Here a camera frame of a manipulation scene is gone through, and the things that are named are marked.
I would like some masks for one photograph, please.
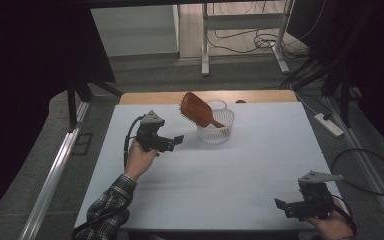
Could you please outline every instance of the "aluminum rail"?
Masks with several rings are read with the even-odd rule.
[[[20,235],[20,240],[35,239],[36,235],[42,225],[45,214],[48,210],[49,204],[54,196],[55,189],[60,180],[61,174],[64,170],[65,163],[70,156],[71,149],[76,141],[79,134],[81,124],[86,115],[86,111],[89,107],[89,103],[82,102],[77,110],[77,121],[78,124],[72,133],[65,135],[64,141],[58,154],[54,160],[54,163],[49,171],[48,177],[43,184],[42,190],[36,200],[35,205],[30,213],[30,216],[24,226],[23,231]]]
[[[345,139],[347,140],[348,146],[351,148],[362,148],[352,129],[347,128],[347,126],[345,126],[345,124],[339,117],[339,109],[338,106],[335,104],[333,98],[326,97],[324,98],[324,100],[332,109],[332,115],[335,118],[336,123],[340,125],[340,127],[344,131]],[[370,162],[369,156],[365,152],[356,152],[355,154],[357,157],[357,163],[360,166],[360,169],[362,170],[371,187],[378,192],[384,193],[384,182],[376,171],[376,168]],[[378,196],[377,199],[380,202],[382,208],[384,209],[384,197]]]

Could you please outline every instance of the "white wall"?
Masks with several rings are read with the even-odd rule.
[[[173,7],[92,9],[109,57],[178,52]]]

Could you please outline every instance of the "human hand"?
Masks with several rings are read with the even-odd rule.
[[[142,146],[134,139],[132,145],[130,145],[124,174],[137,181],[139,177],[151,167],[155,156],[158,157],[159,155],[157,149],[151,149],[151,151],[145,152]]]
[[[333,201],[335,205],[342,208],[338,199],[334,198]],[[354,236],[347,220],[336,211],[332,211],[325,219],[304,218],[304,220],[317,229],[323,240],[335,240]]]

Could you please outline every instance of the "gray floor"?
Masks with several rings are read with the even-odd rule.
[[[112,85],[123,92],[270,89],[278,86],[285,78],[272,55],[212,58],[209,77],[200,75],[200,59],[179,61],[171,55],[159,55],[113,58],[111,61],[117,79],[117,83]],[[288,64],[294,70],[302,62],[303,60],[289,60]],[[319,95],[321,83],[313,83],[304,91]],[[88,109],[79,138],[89,137],[89,148],[82,144],[74,147],[36,239],[70,239],[112,110],[119,100],[99,88],[91,87],[95,97]],[[310,99],[306,99],[306,102],[316,111],[324,110],[317,102]],[[0,239],[17,239],[21,234],[65,137],[68,128],[66,103],[65,93],[52,99],[49,105],[50,114],[35,146],[0,202]],[[334,138],[313,120],[314,114],[311,111],[307,113],[326,161],[331,164],[339,152],[349,147],[344,138]],[[357,102],[351,103],[350,121],[362,146],[384,156],[384,139],[358,109]],[[347,155],[344,160],[338,163],[336,172],[350,181],[368,186],[353,155]],[[384,164],[376,167],[384,180]],[[384,211],[377,197],[341,183],[338,186],[359,225],[357,239],[384,239]],[[302,234],[301,238],[306,239],[308,235]]]

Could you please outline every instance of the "orange brush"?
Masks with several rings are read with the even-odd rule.
[[[207,127],[210,123],[216,128],[224,127],[213,118],[213,110],[210,105],[191,92],[187,92],[180,104],[180,112],[201,127]]]

